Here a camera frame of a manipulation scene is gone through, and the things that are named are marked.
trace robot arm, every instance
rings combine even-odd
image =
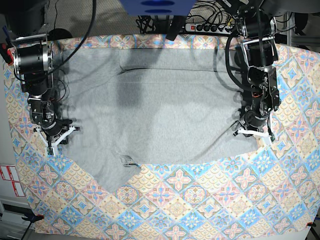
[[[240,128],[234,135],[243,133],[246,136],[260,135],[263,126],[269,120],[272,111],[277,111],[281,100],[277,88],[276,68],[272,66],[278,60],[275,44],[277,31],[276,21],[263,13],[256,1],[251,4],[237,4],[236,13],[233,12],[236,21],[234,36],[242,37],[241,49],[244,61],[248,67],[247,81],[251,85],[245,90],[252,95],[251,105],[245,108],[245,113],[239,120]],[[237,79],[232,75],[229,63],[229,47],[232,37],[226,44],[226,67],[231,79]],[[268,142],[275,139],[268,124]]]
[[[47,0],[5,1],[0,14],[4,14],[7,26],[18,36],[10,39],[9,47],[15,48],[11,57],[2,44],[1,54],[8,64],[14,64],[14,74],[21,82],[21,91],[28,93],[30,120],[39,127],[34,129],[44,140],[46,154],[54,156],[58,144],[67,144],[68,135],[78,131],[72,126],[72,120],[59,119],[57,115],[56,86],[53,73],[53,55],[47,33],[38,34],[45,21]]]

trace power strip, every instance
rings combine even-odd
[[[230,26],[218,27],[216,30],[214,28],[216,28],[216,26],[212,25],[210,27],[209,24],[204,26],[203,24],[186,23],[184,25],[184,30],[188,33],[209,33],[209,34],[217,34],[217,35],[230,35],[231,34],[231,27]]]

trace gray cloth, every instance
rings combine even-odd
[[[234,137],[230,128],[242,97],[224,54],[79,50],[65,68],[69,94],[62,109],[81,131],[70,136],[64,154],[114,192],[140,171],[122,163],[200,164],[255,151],[253,137]]]

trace blue device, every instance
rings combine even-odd
[[[120,0],[120,2],[132,16],[187,16],[196,0]]]

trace floral tile pattern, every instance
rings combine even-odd
[[[80,38],[60,40],[55,54]],[[224,49],[226,38],[179,35],[90,37],[83,48]],[[231,48],[238,44],[231,42]],[[26,94],[3,64],[12,147],[37,233],[113,240],[247,239],[306,229],[320,207],[320,55],[277,45],[282,104],[272,113],[277,140],[256,152],[204,164],[142,165],[114,193],[61,152],[45,156]]]

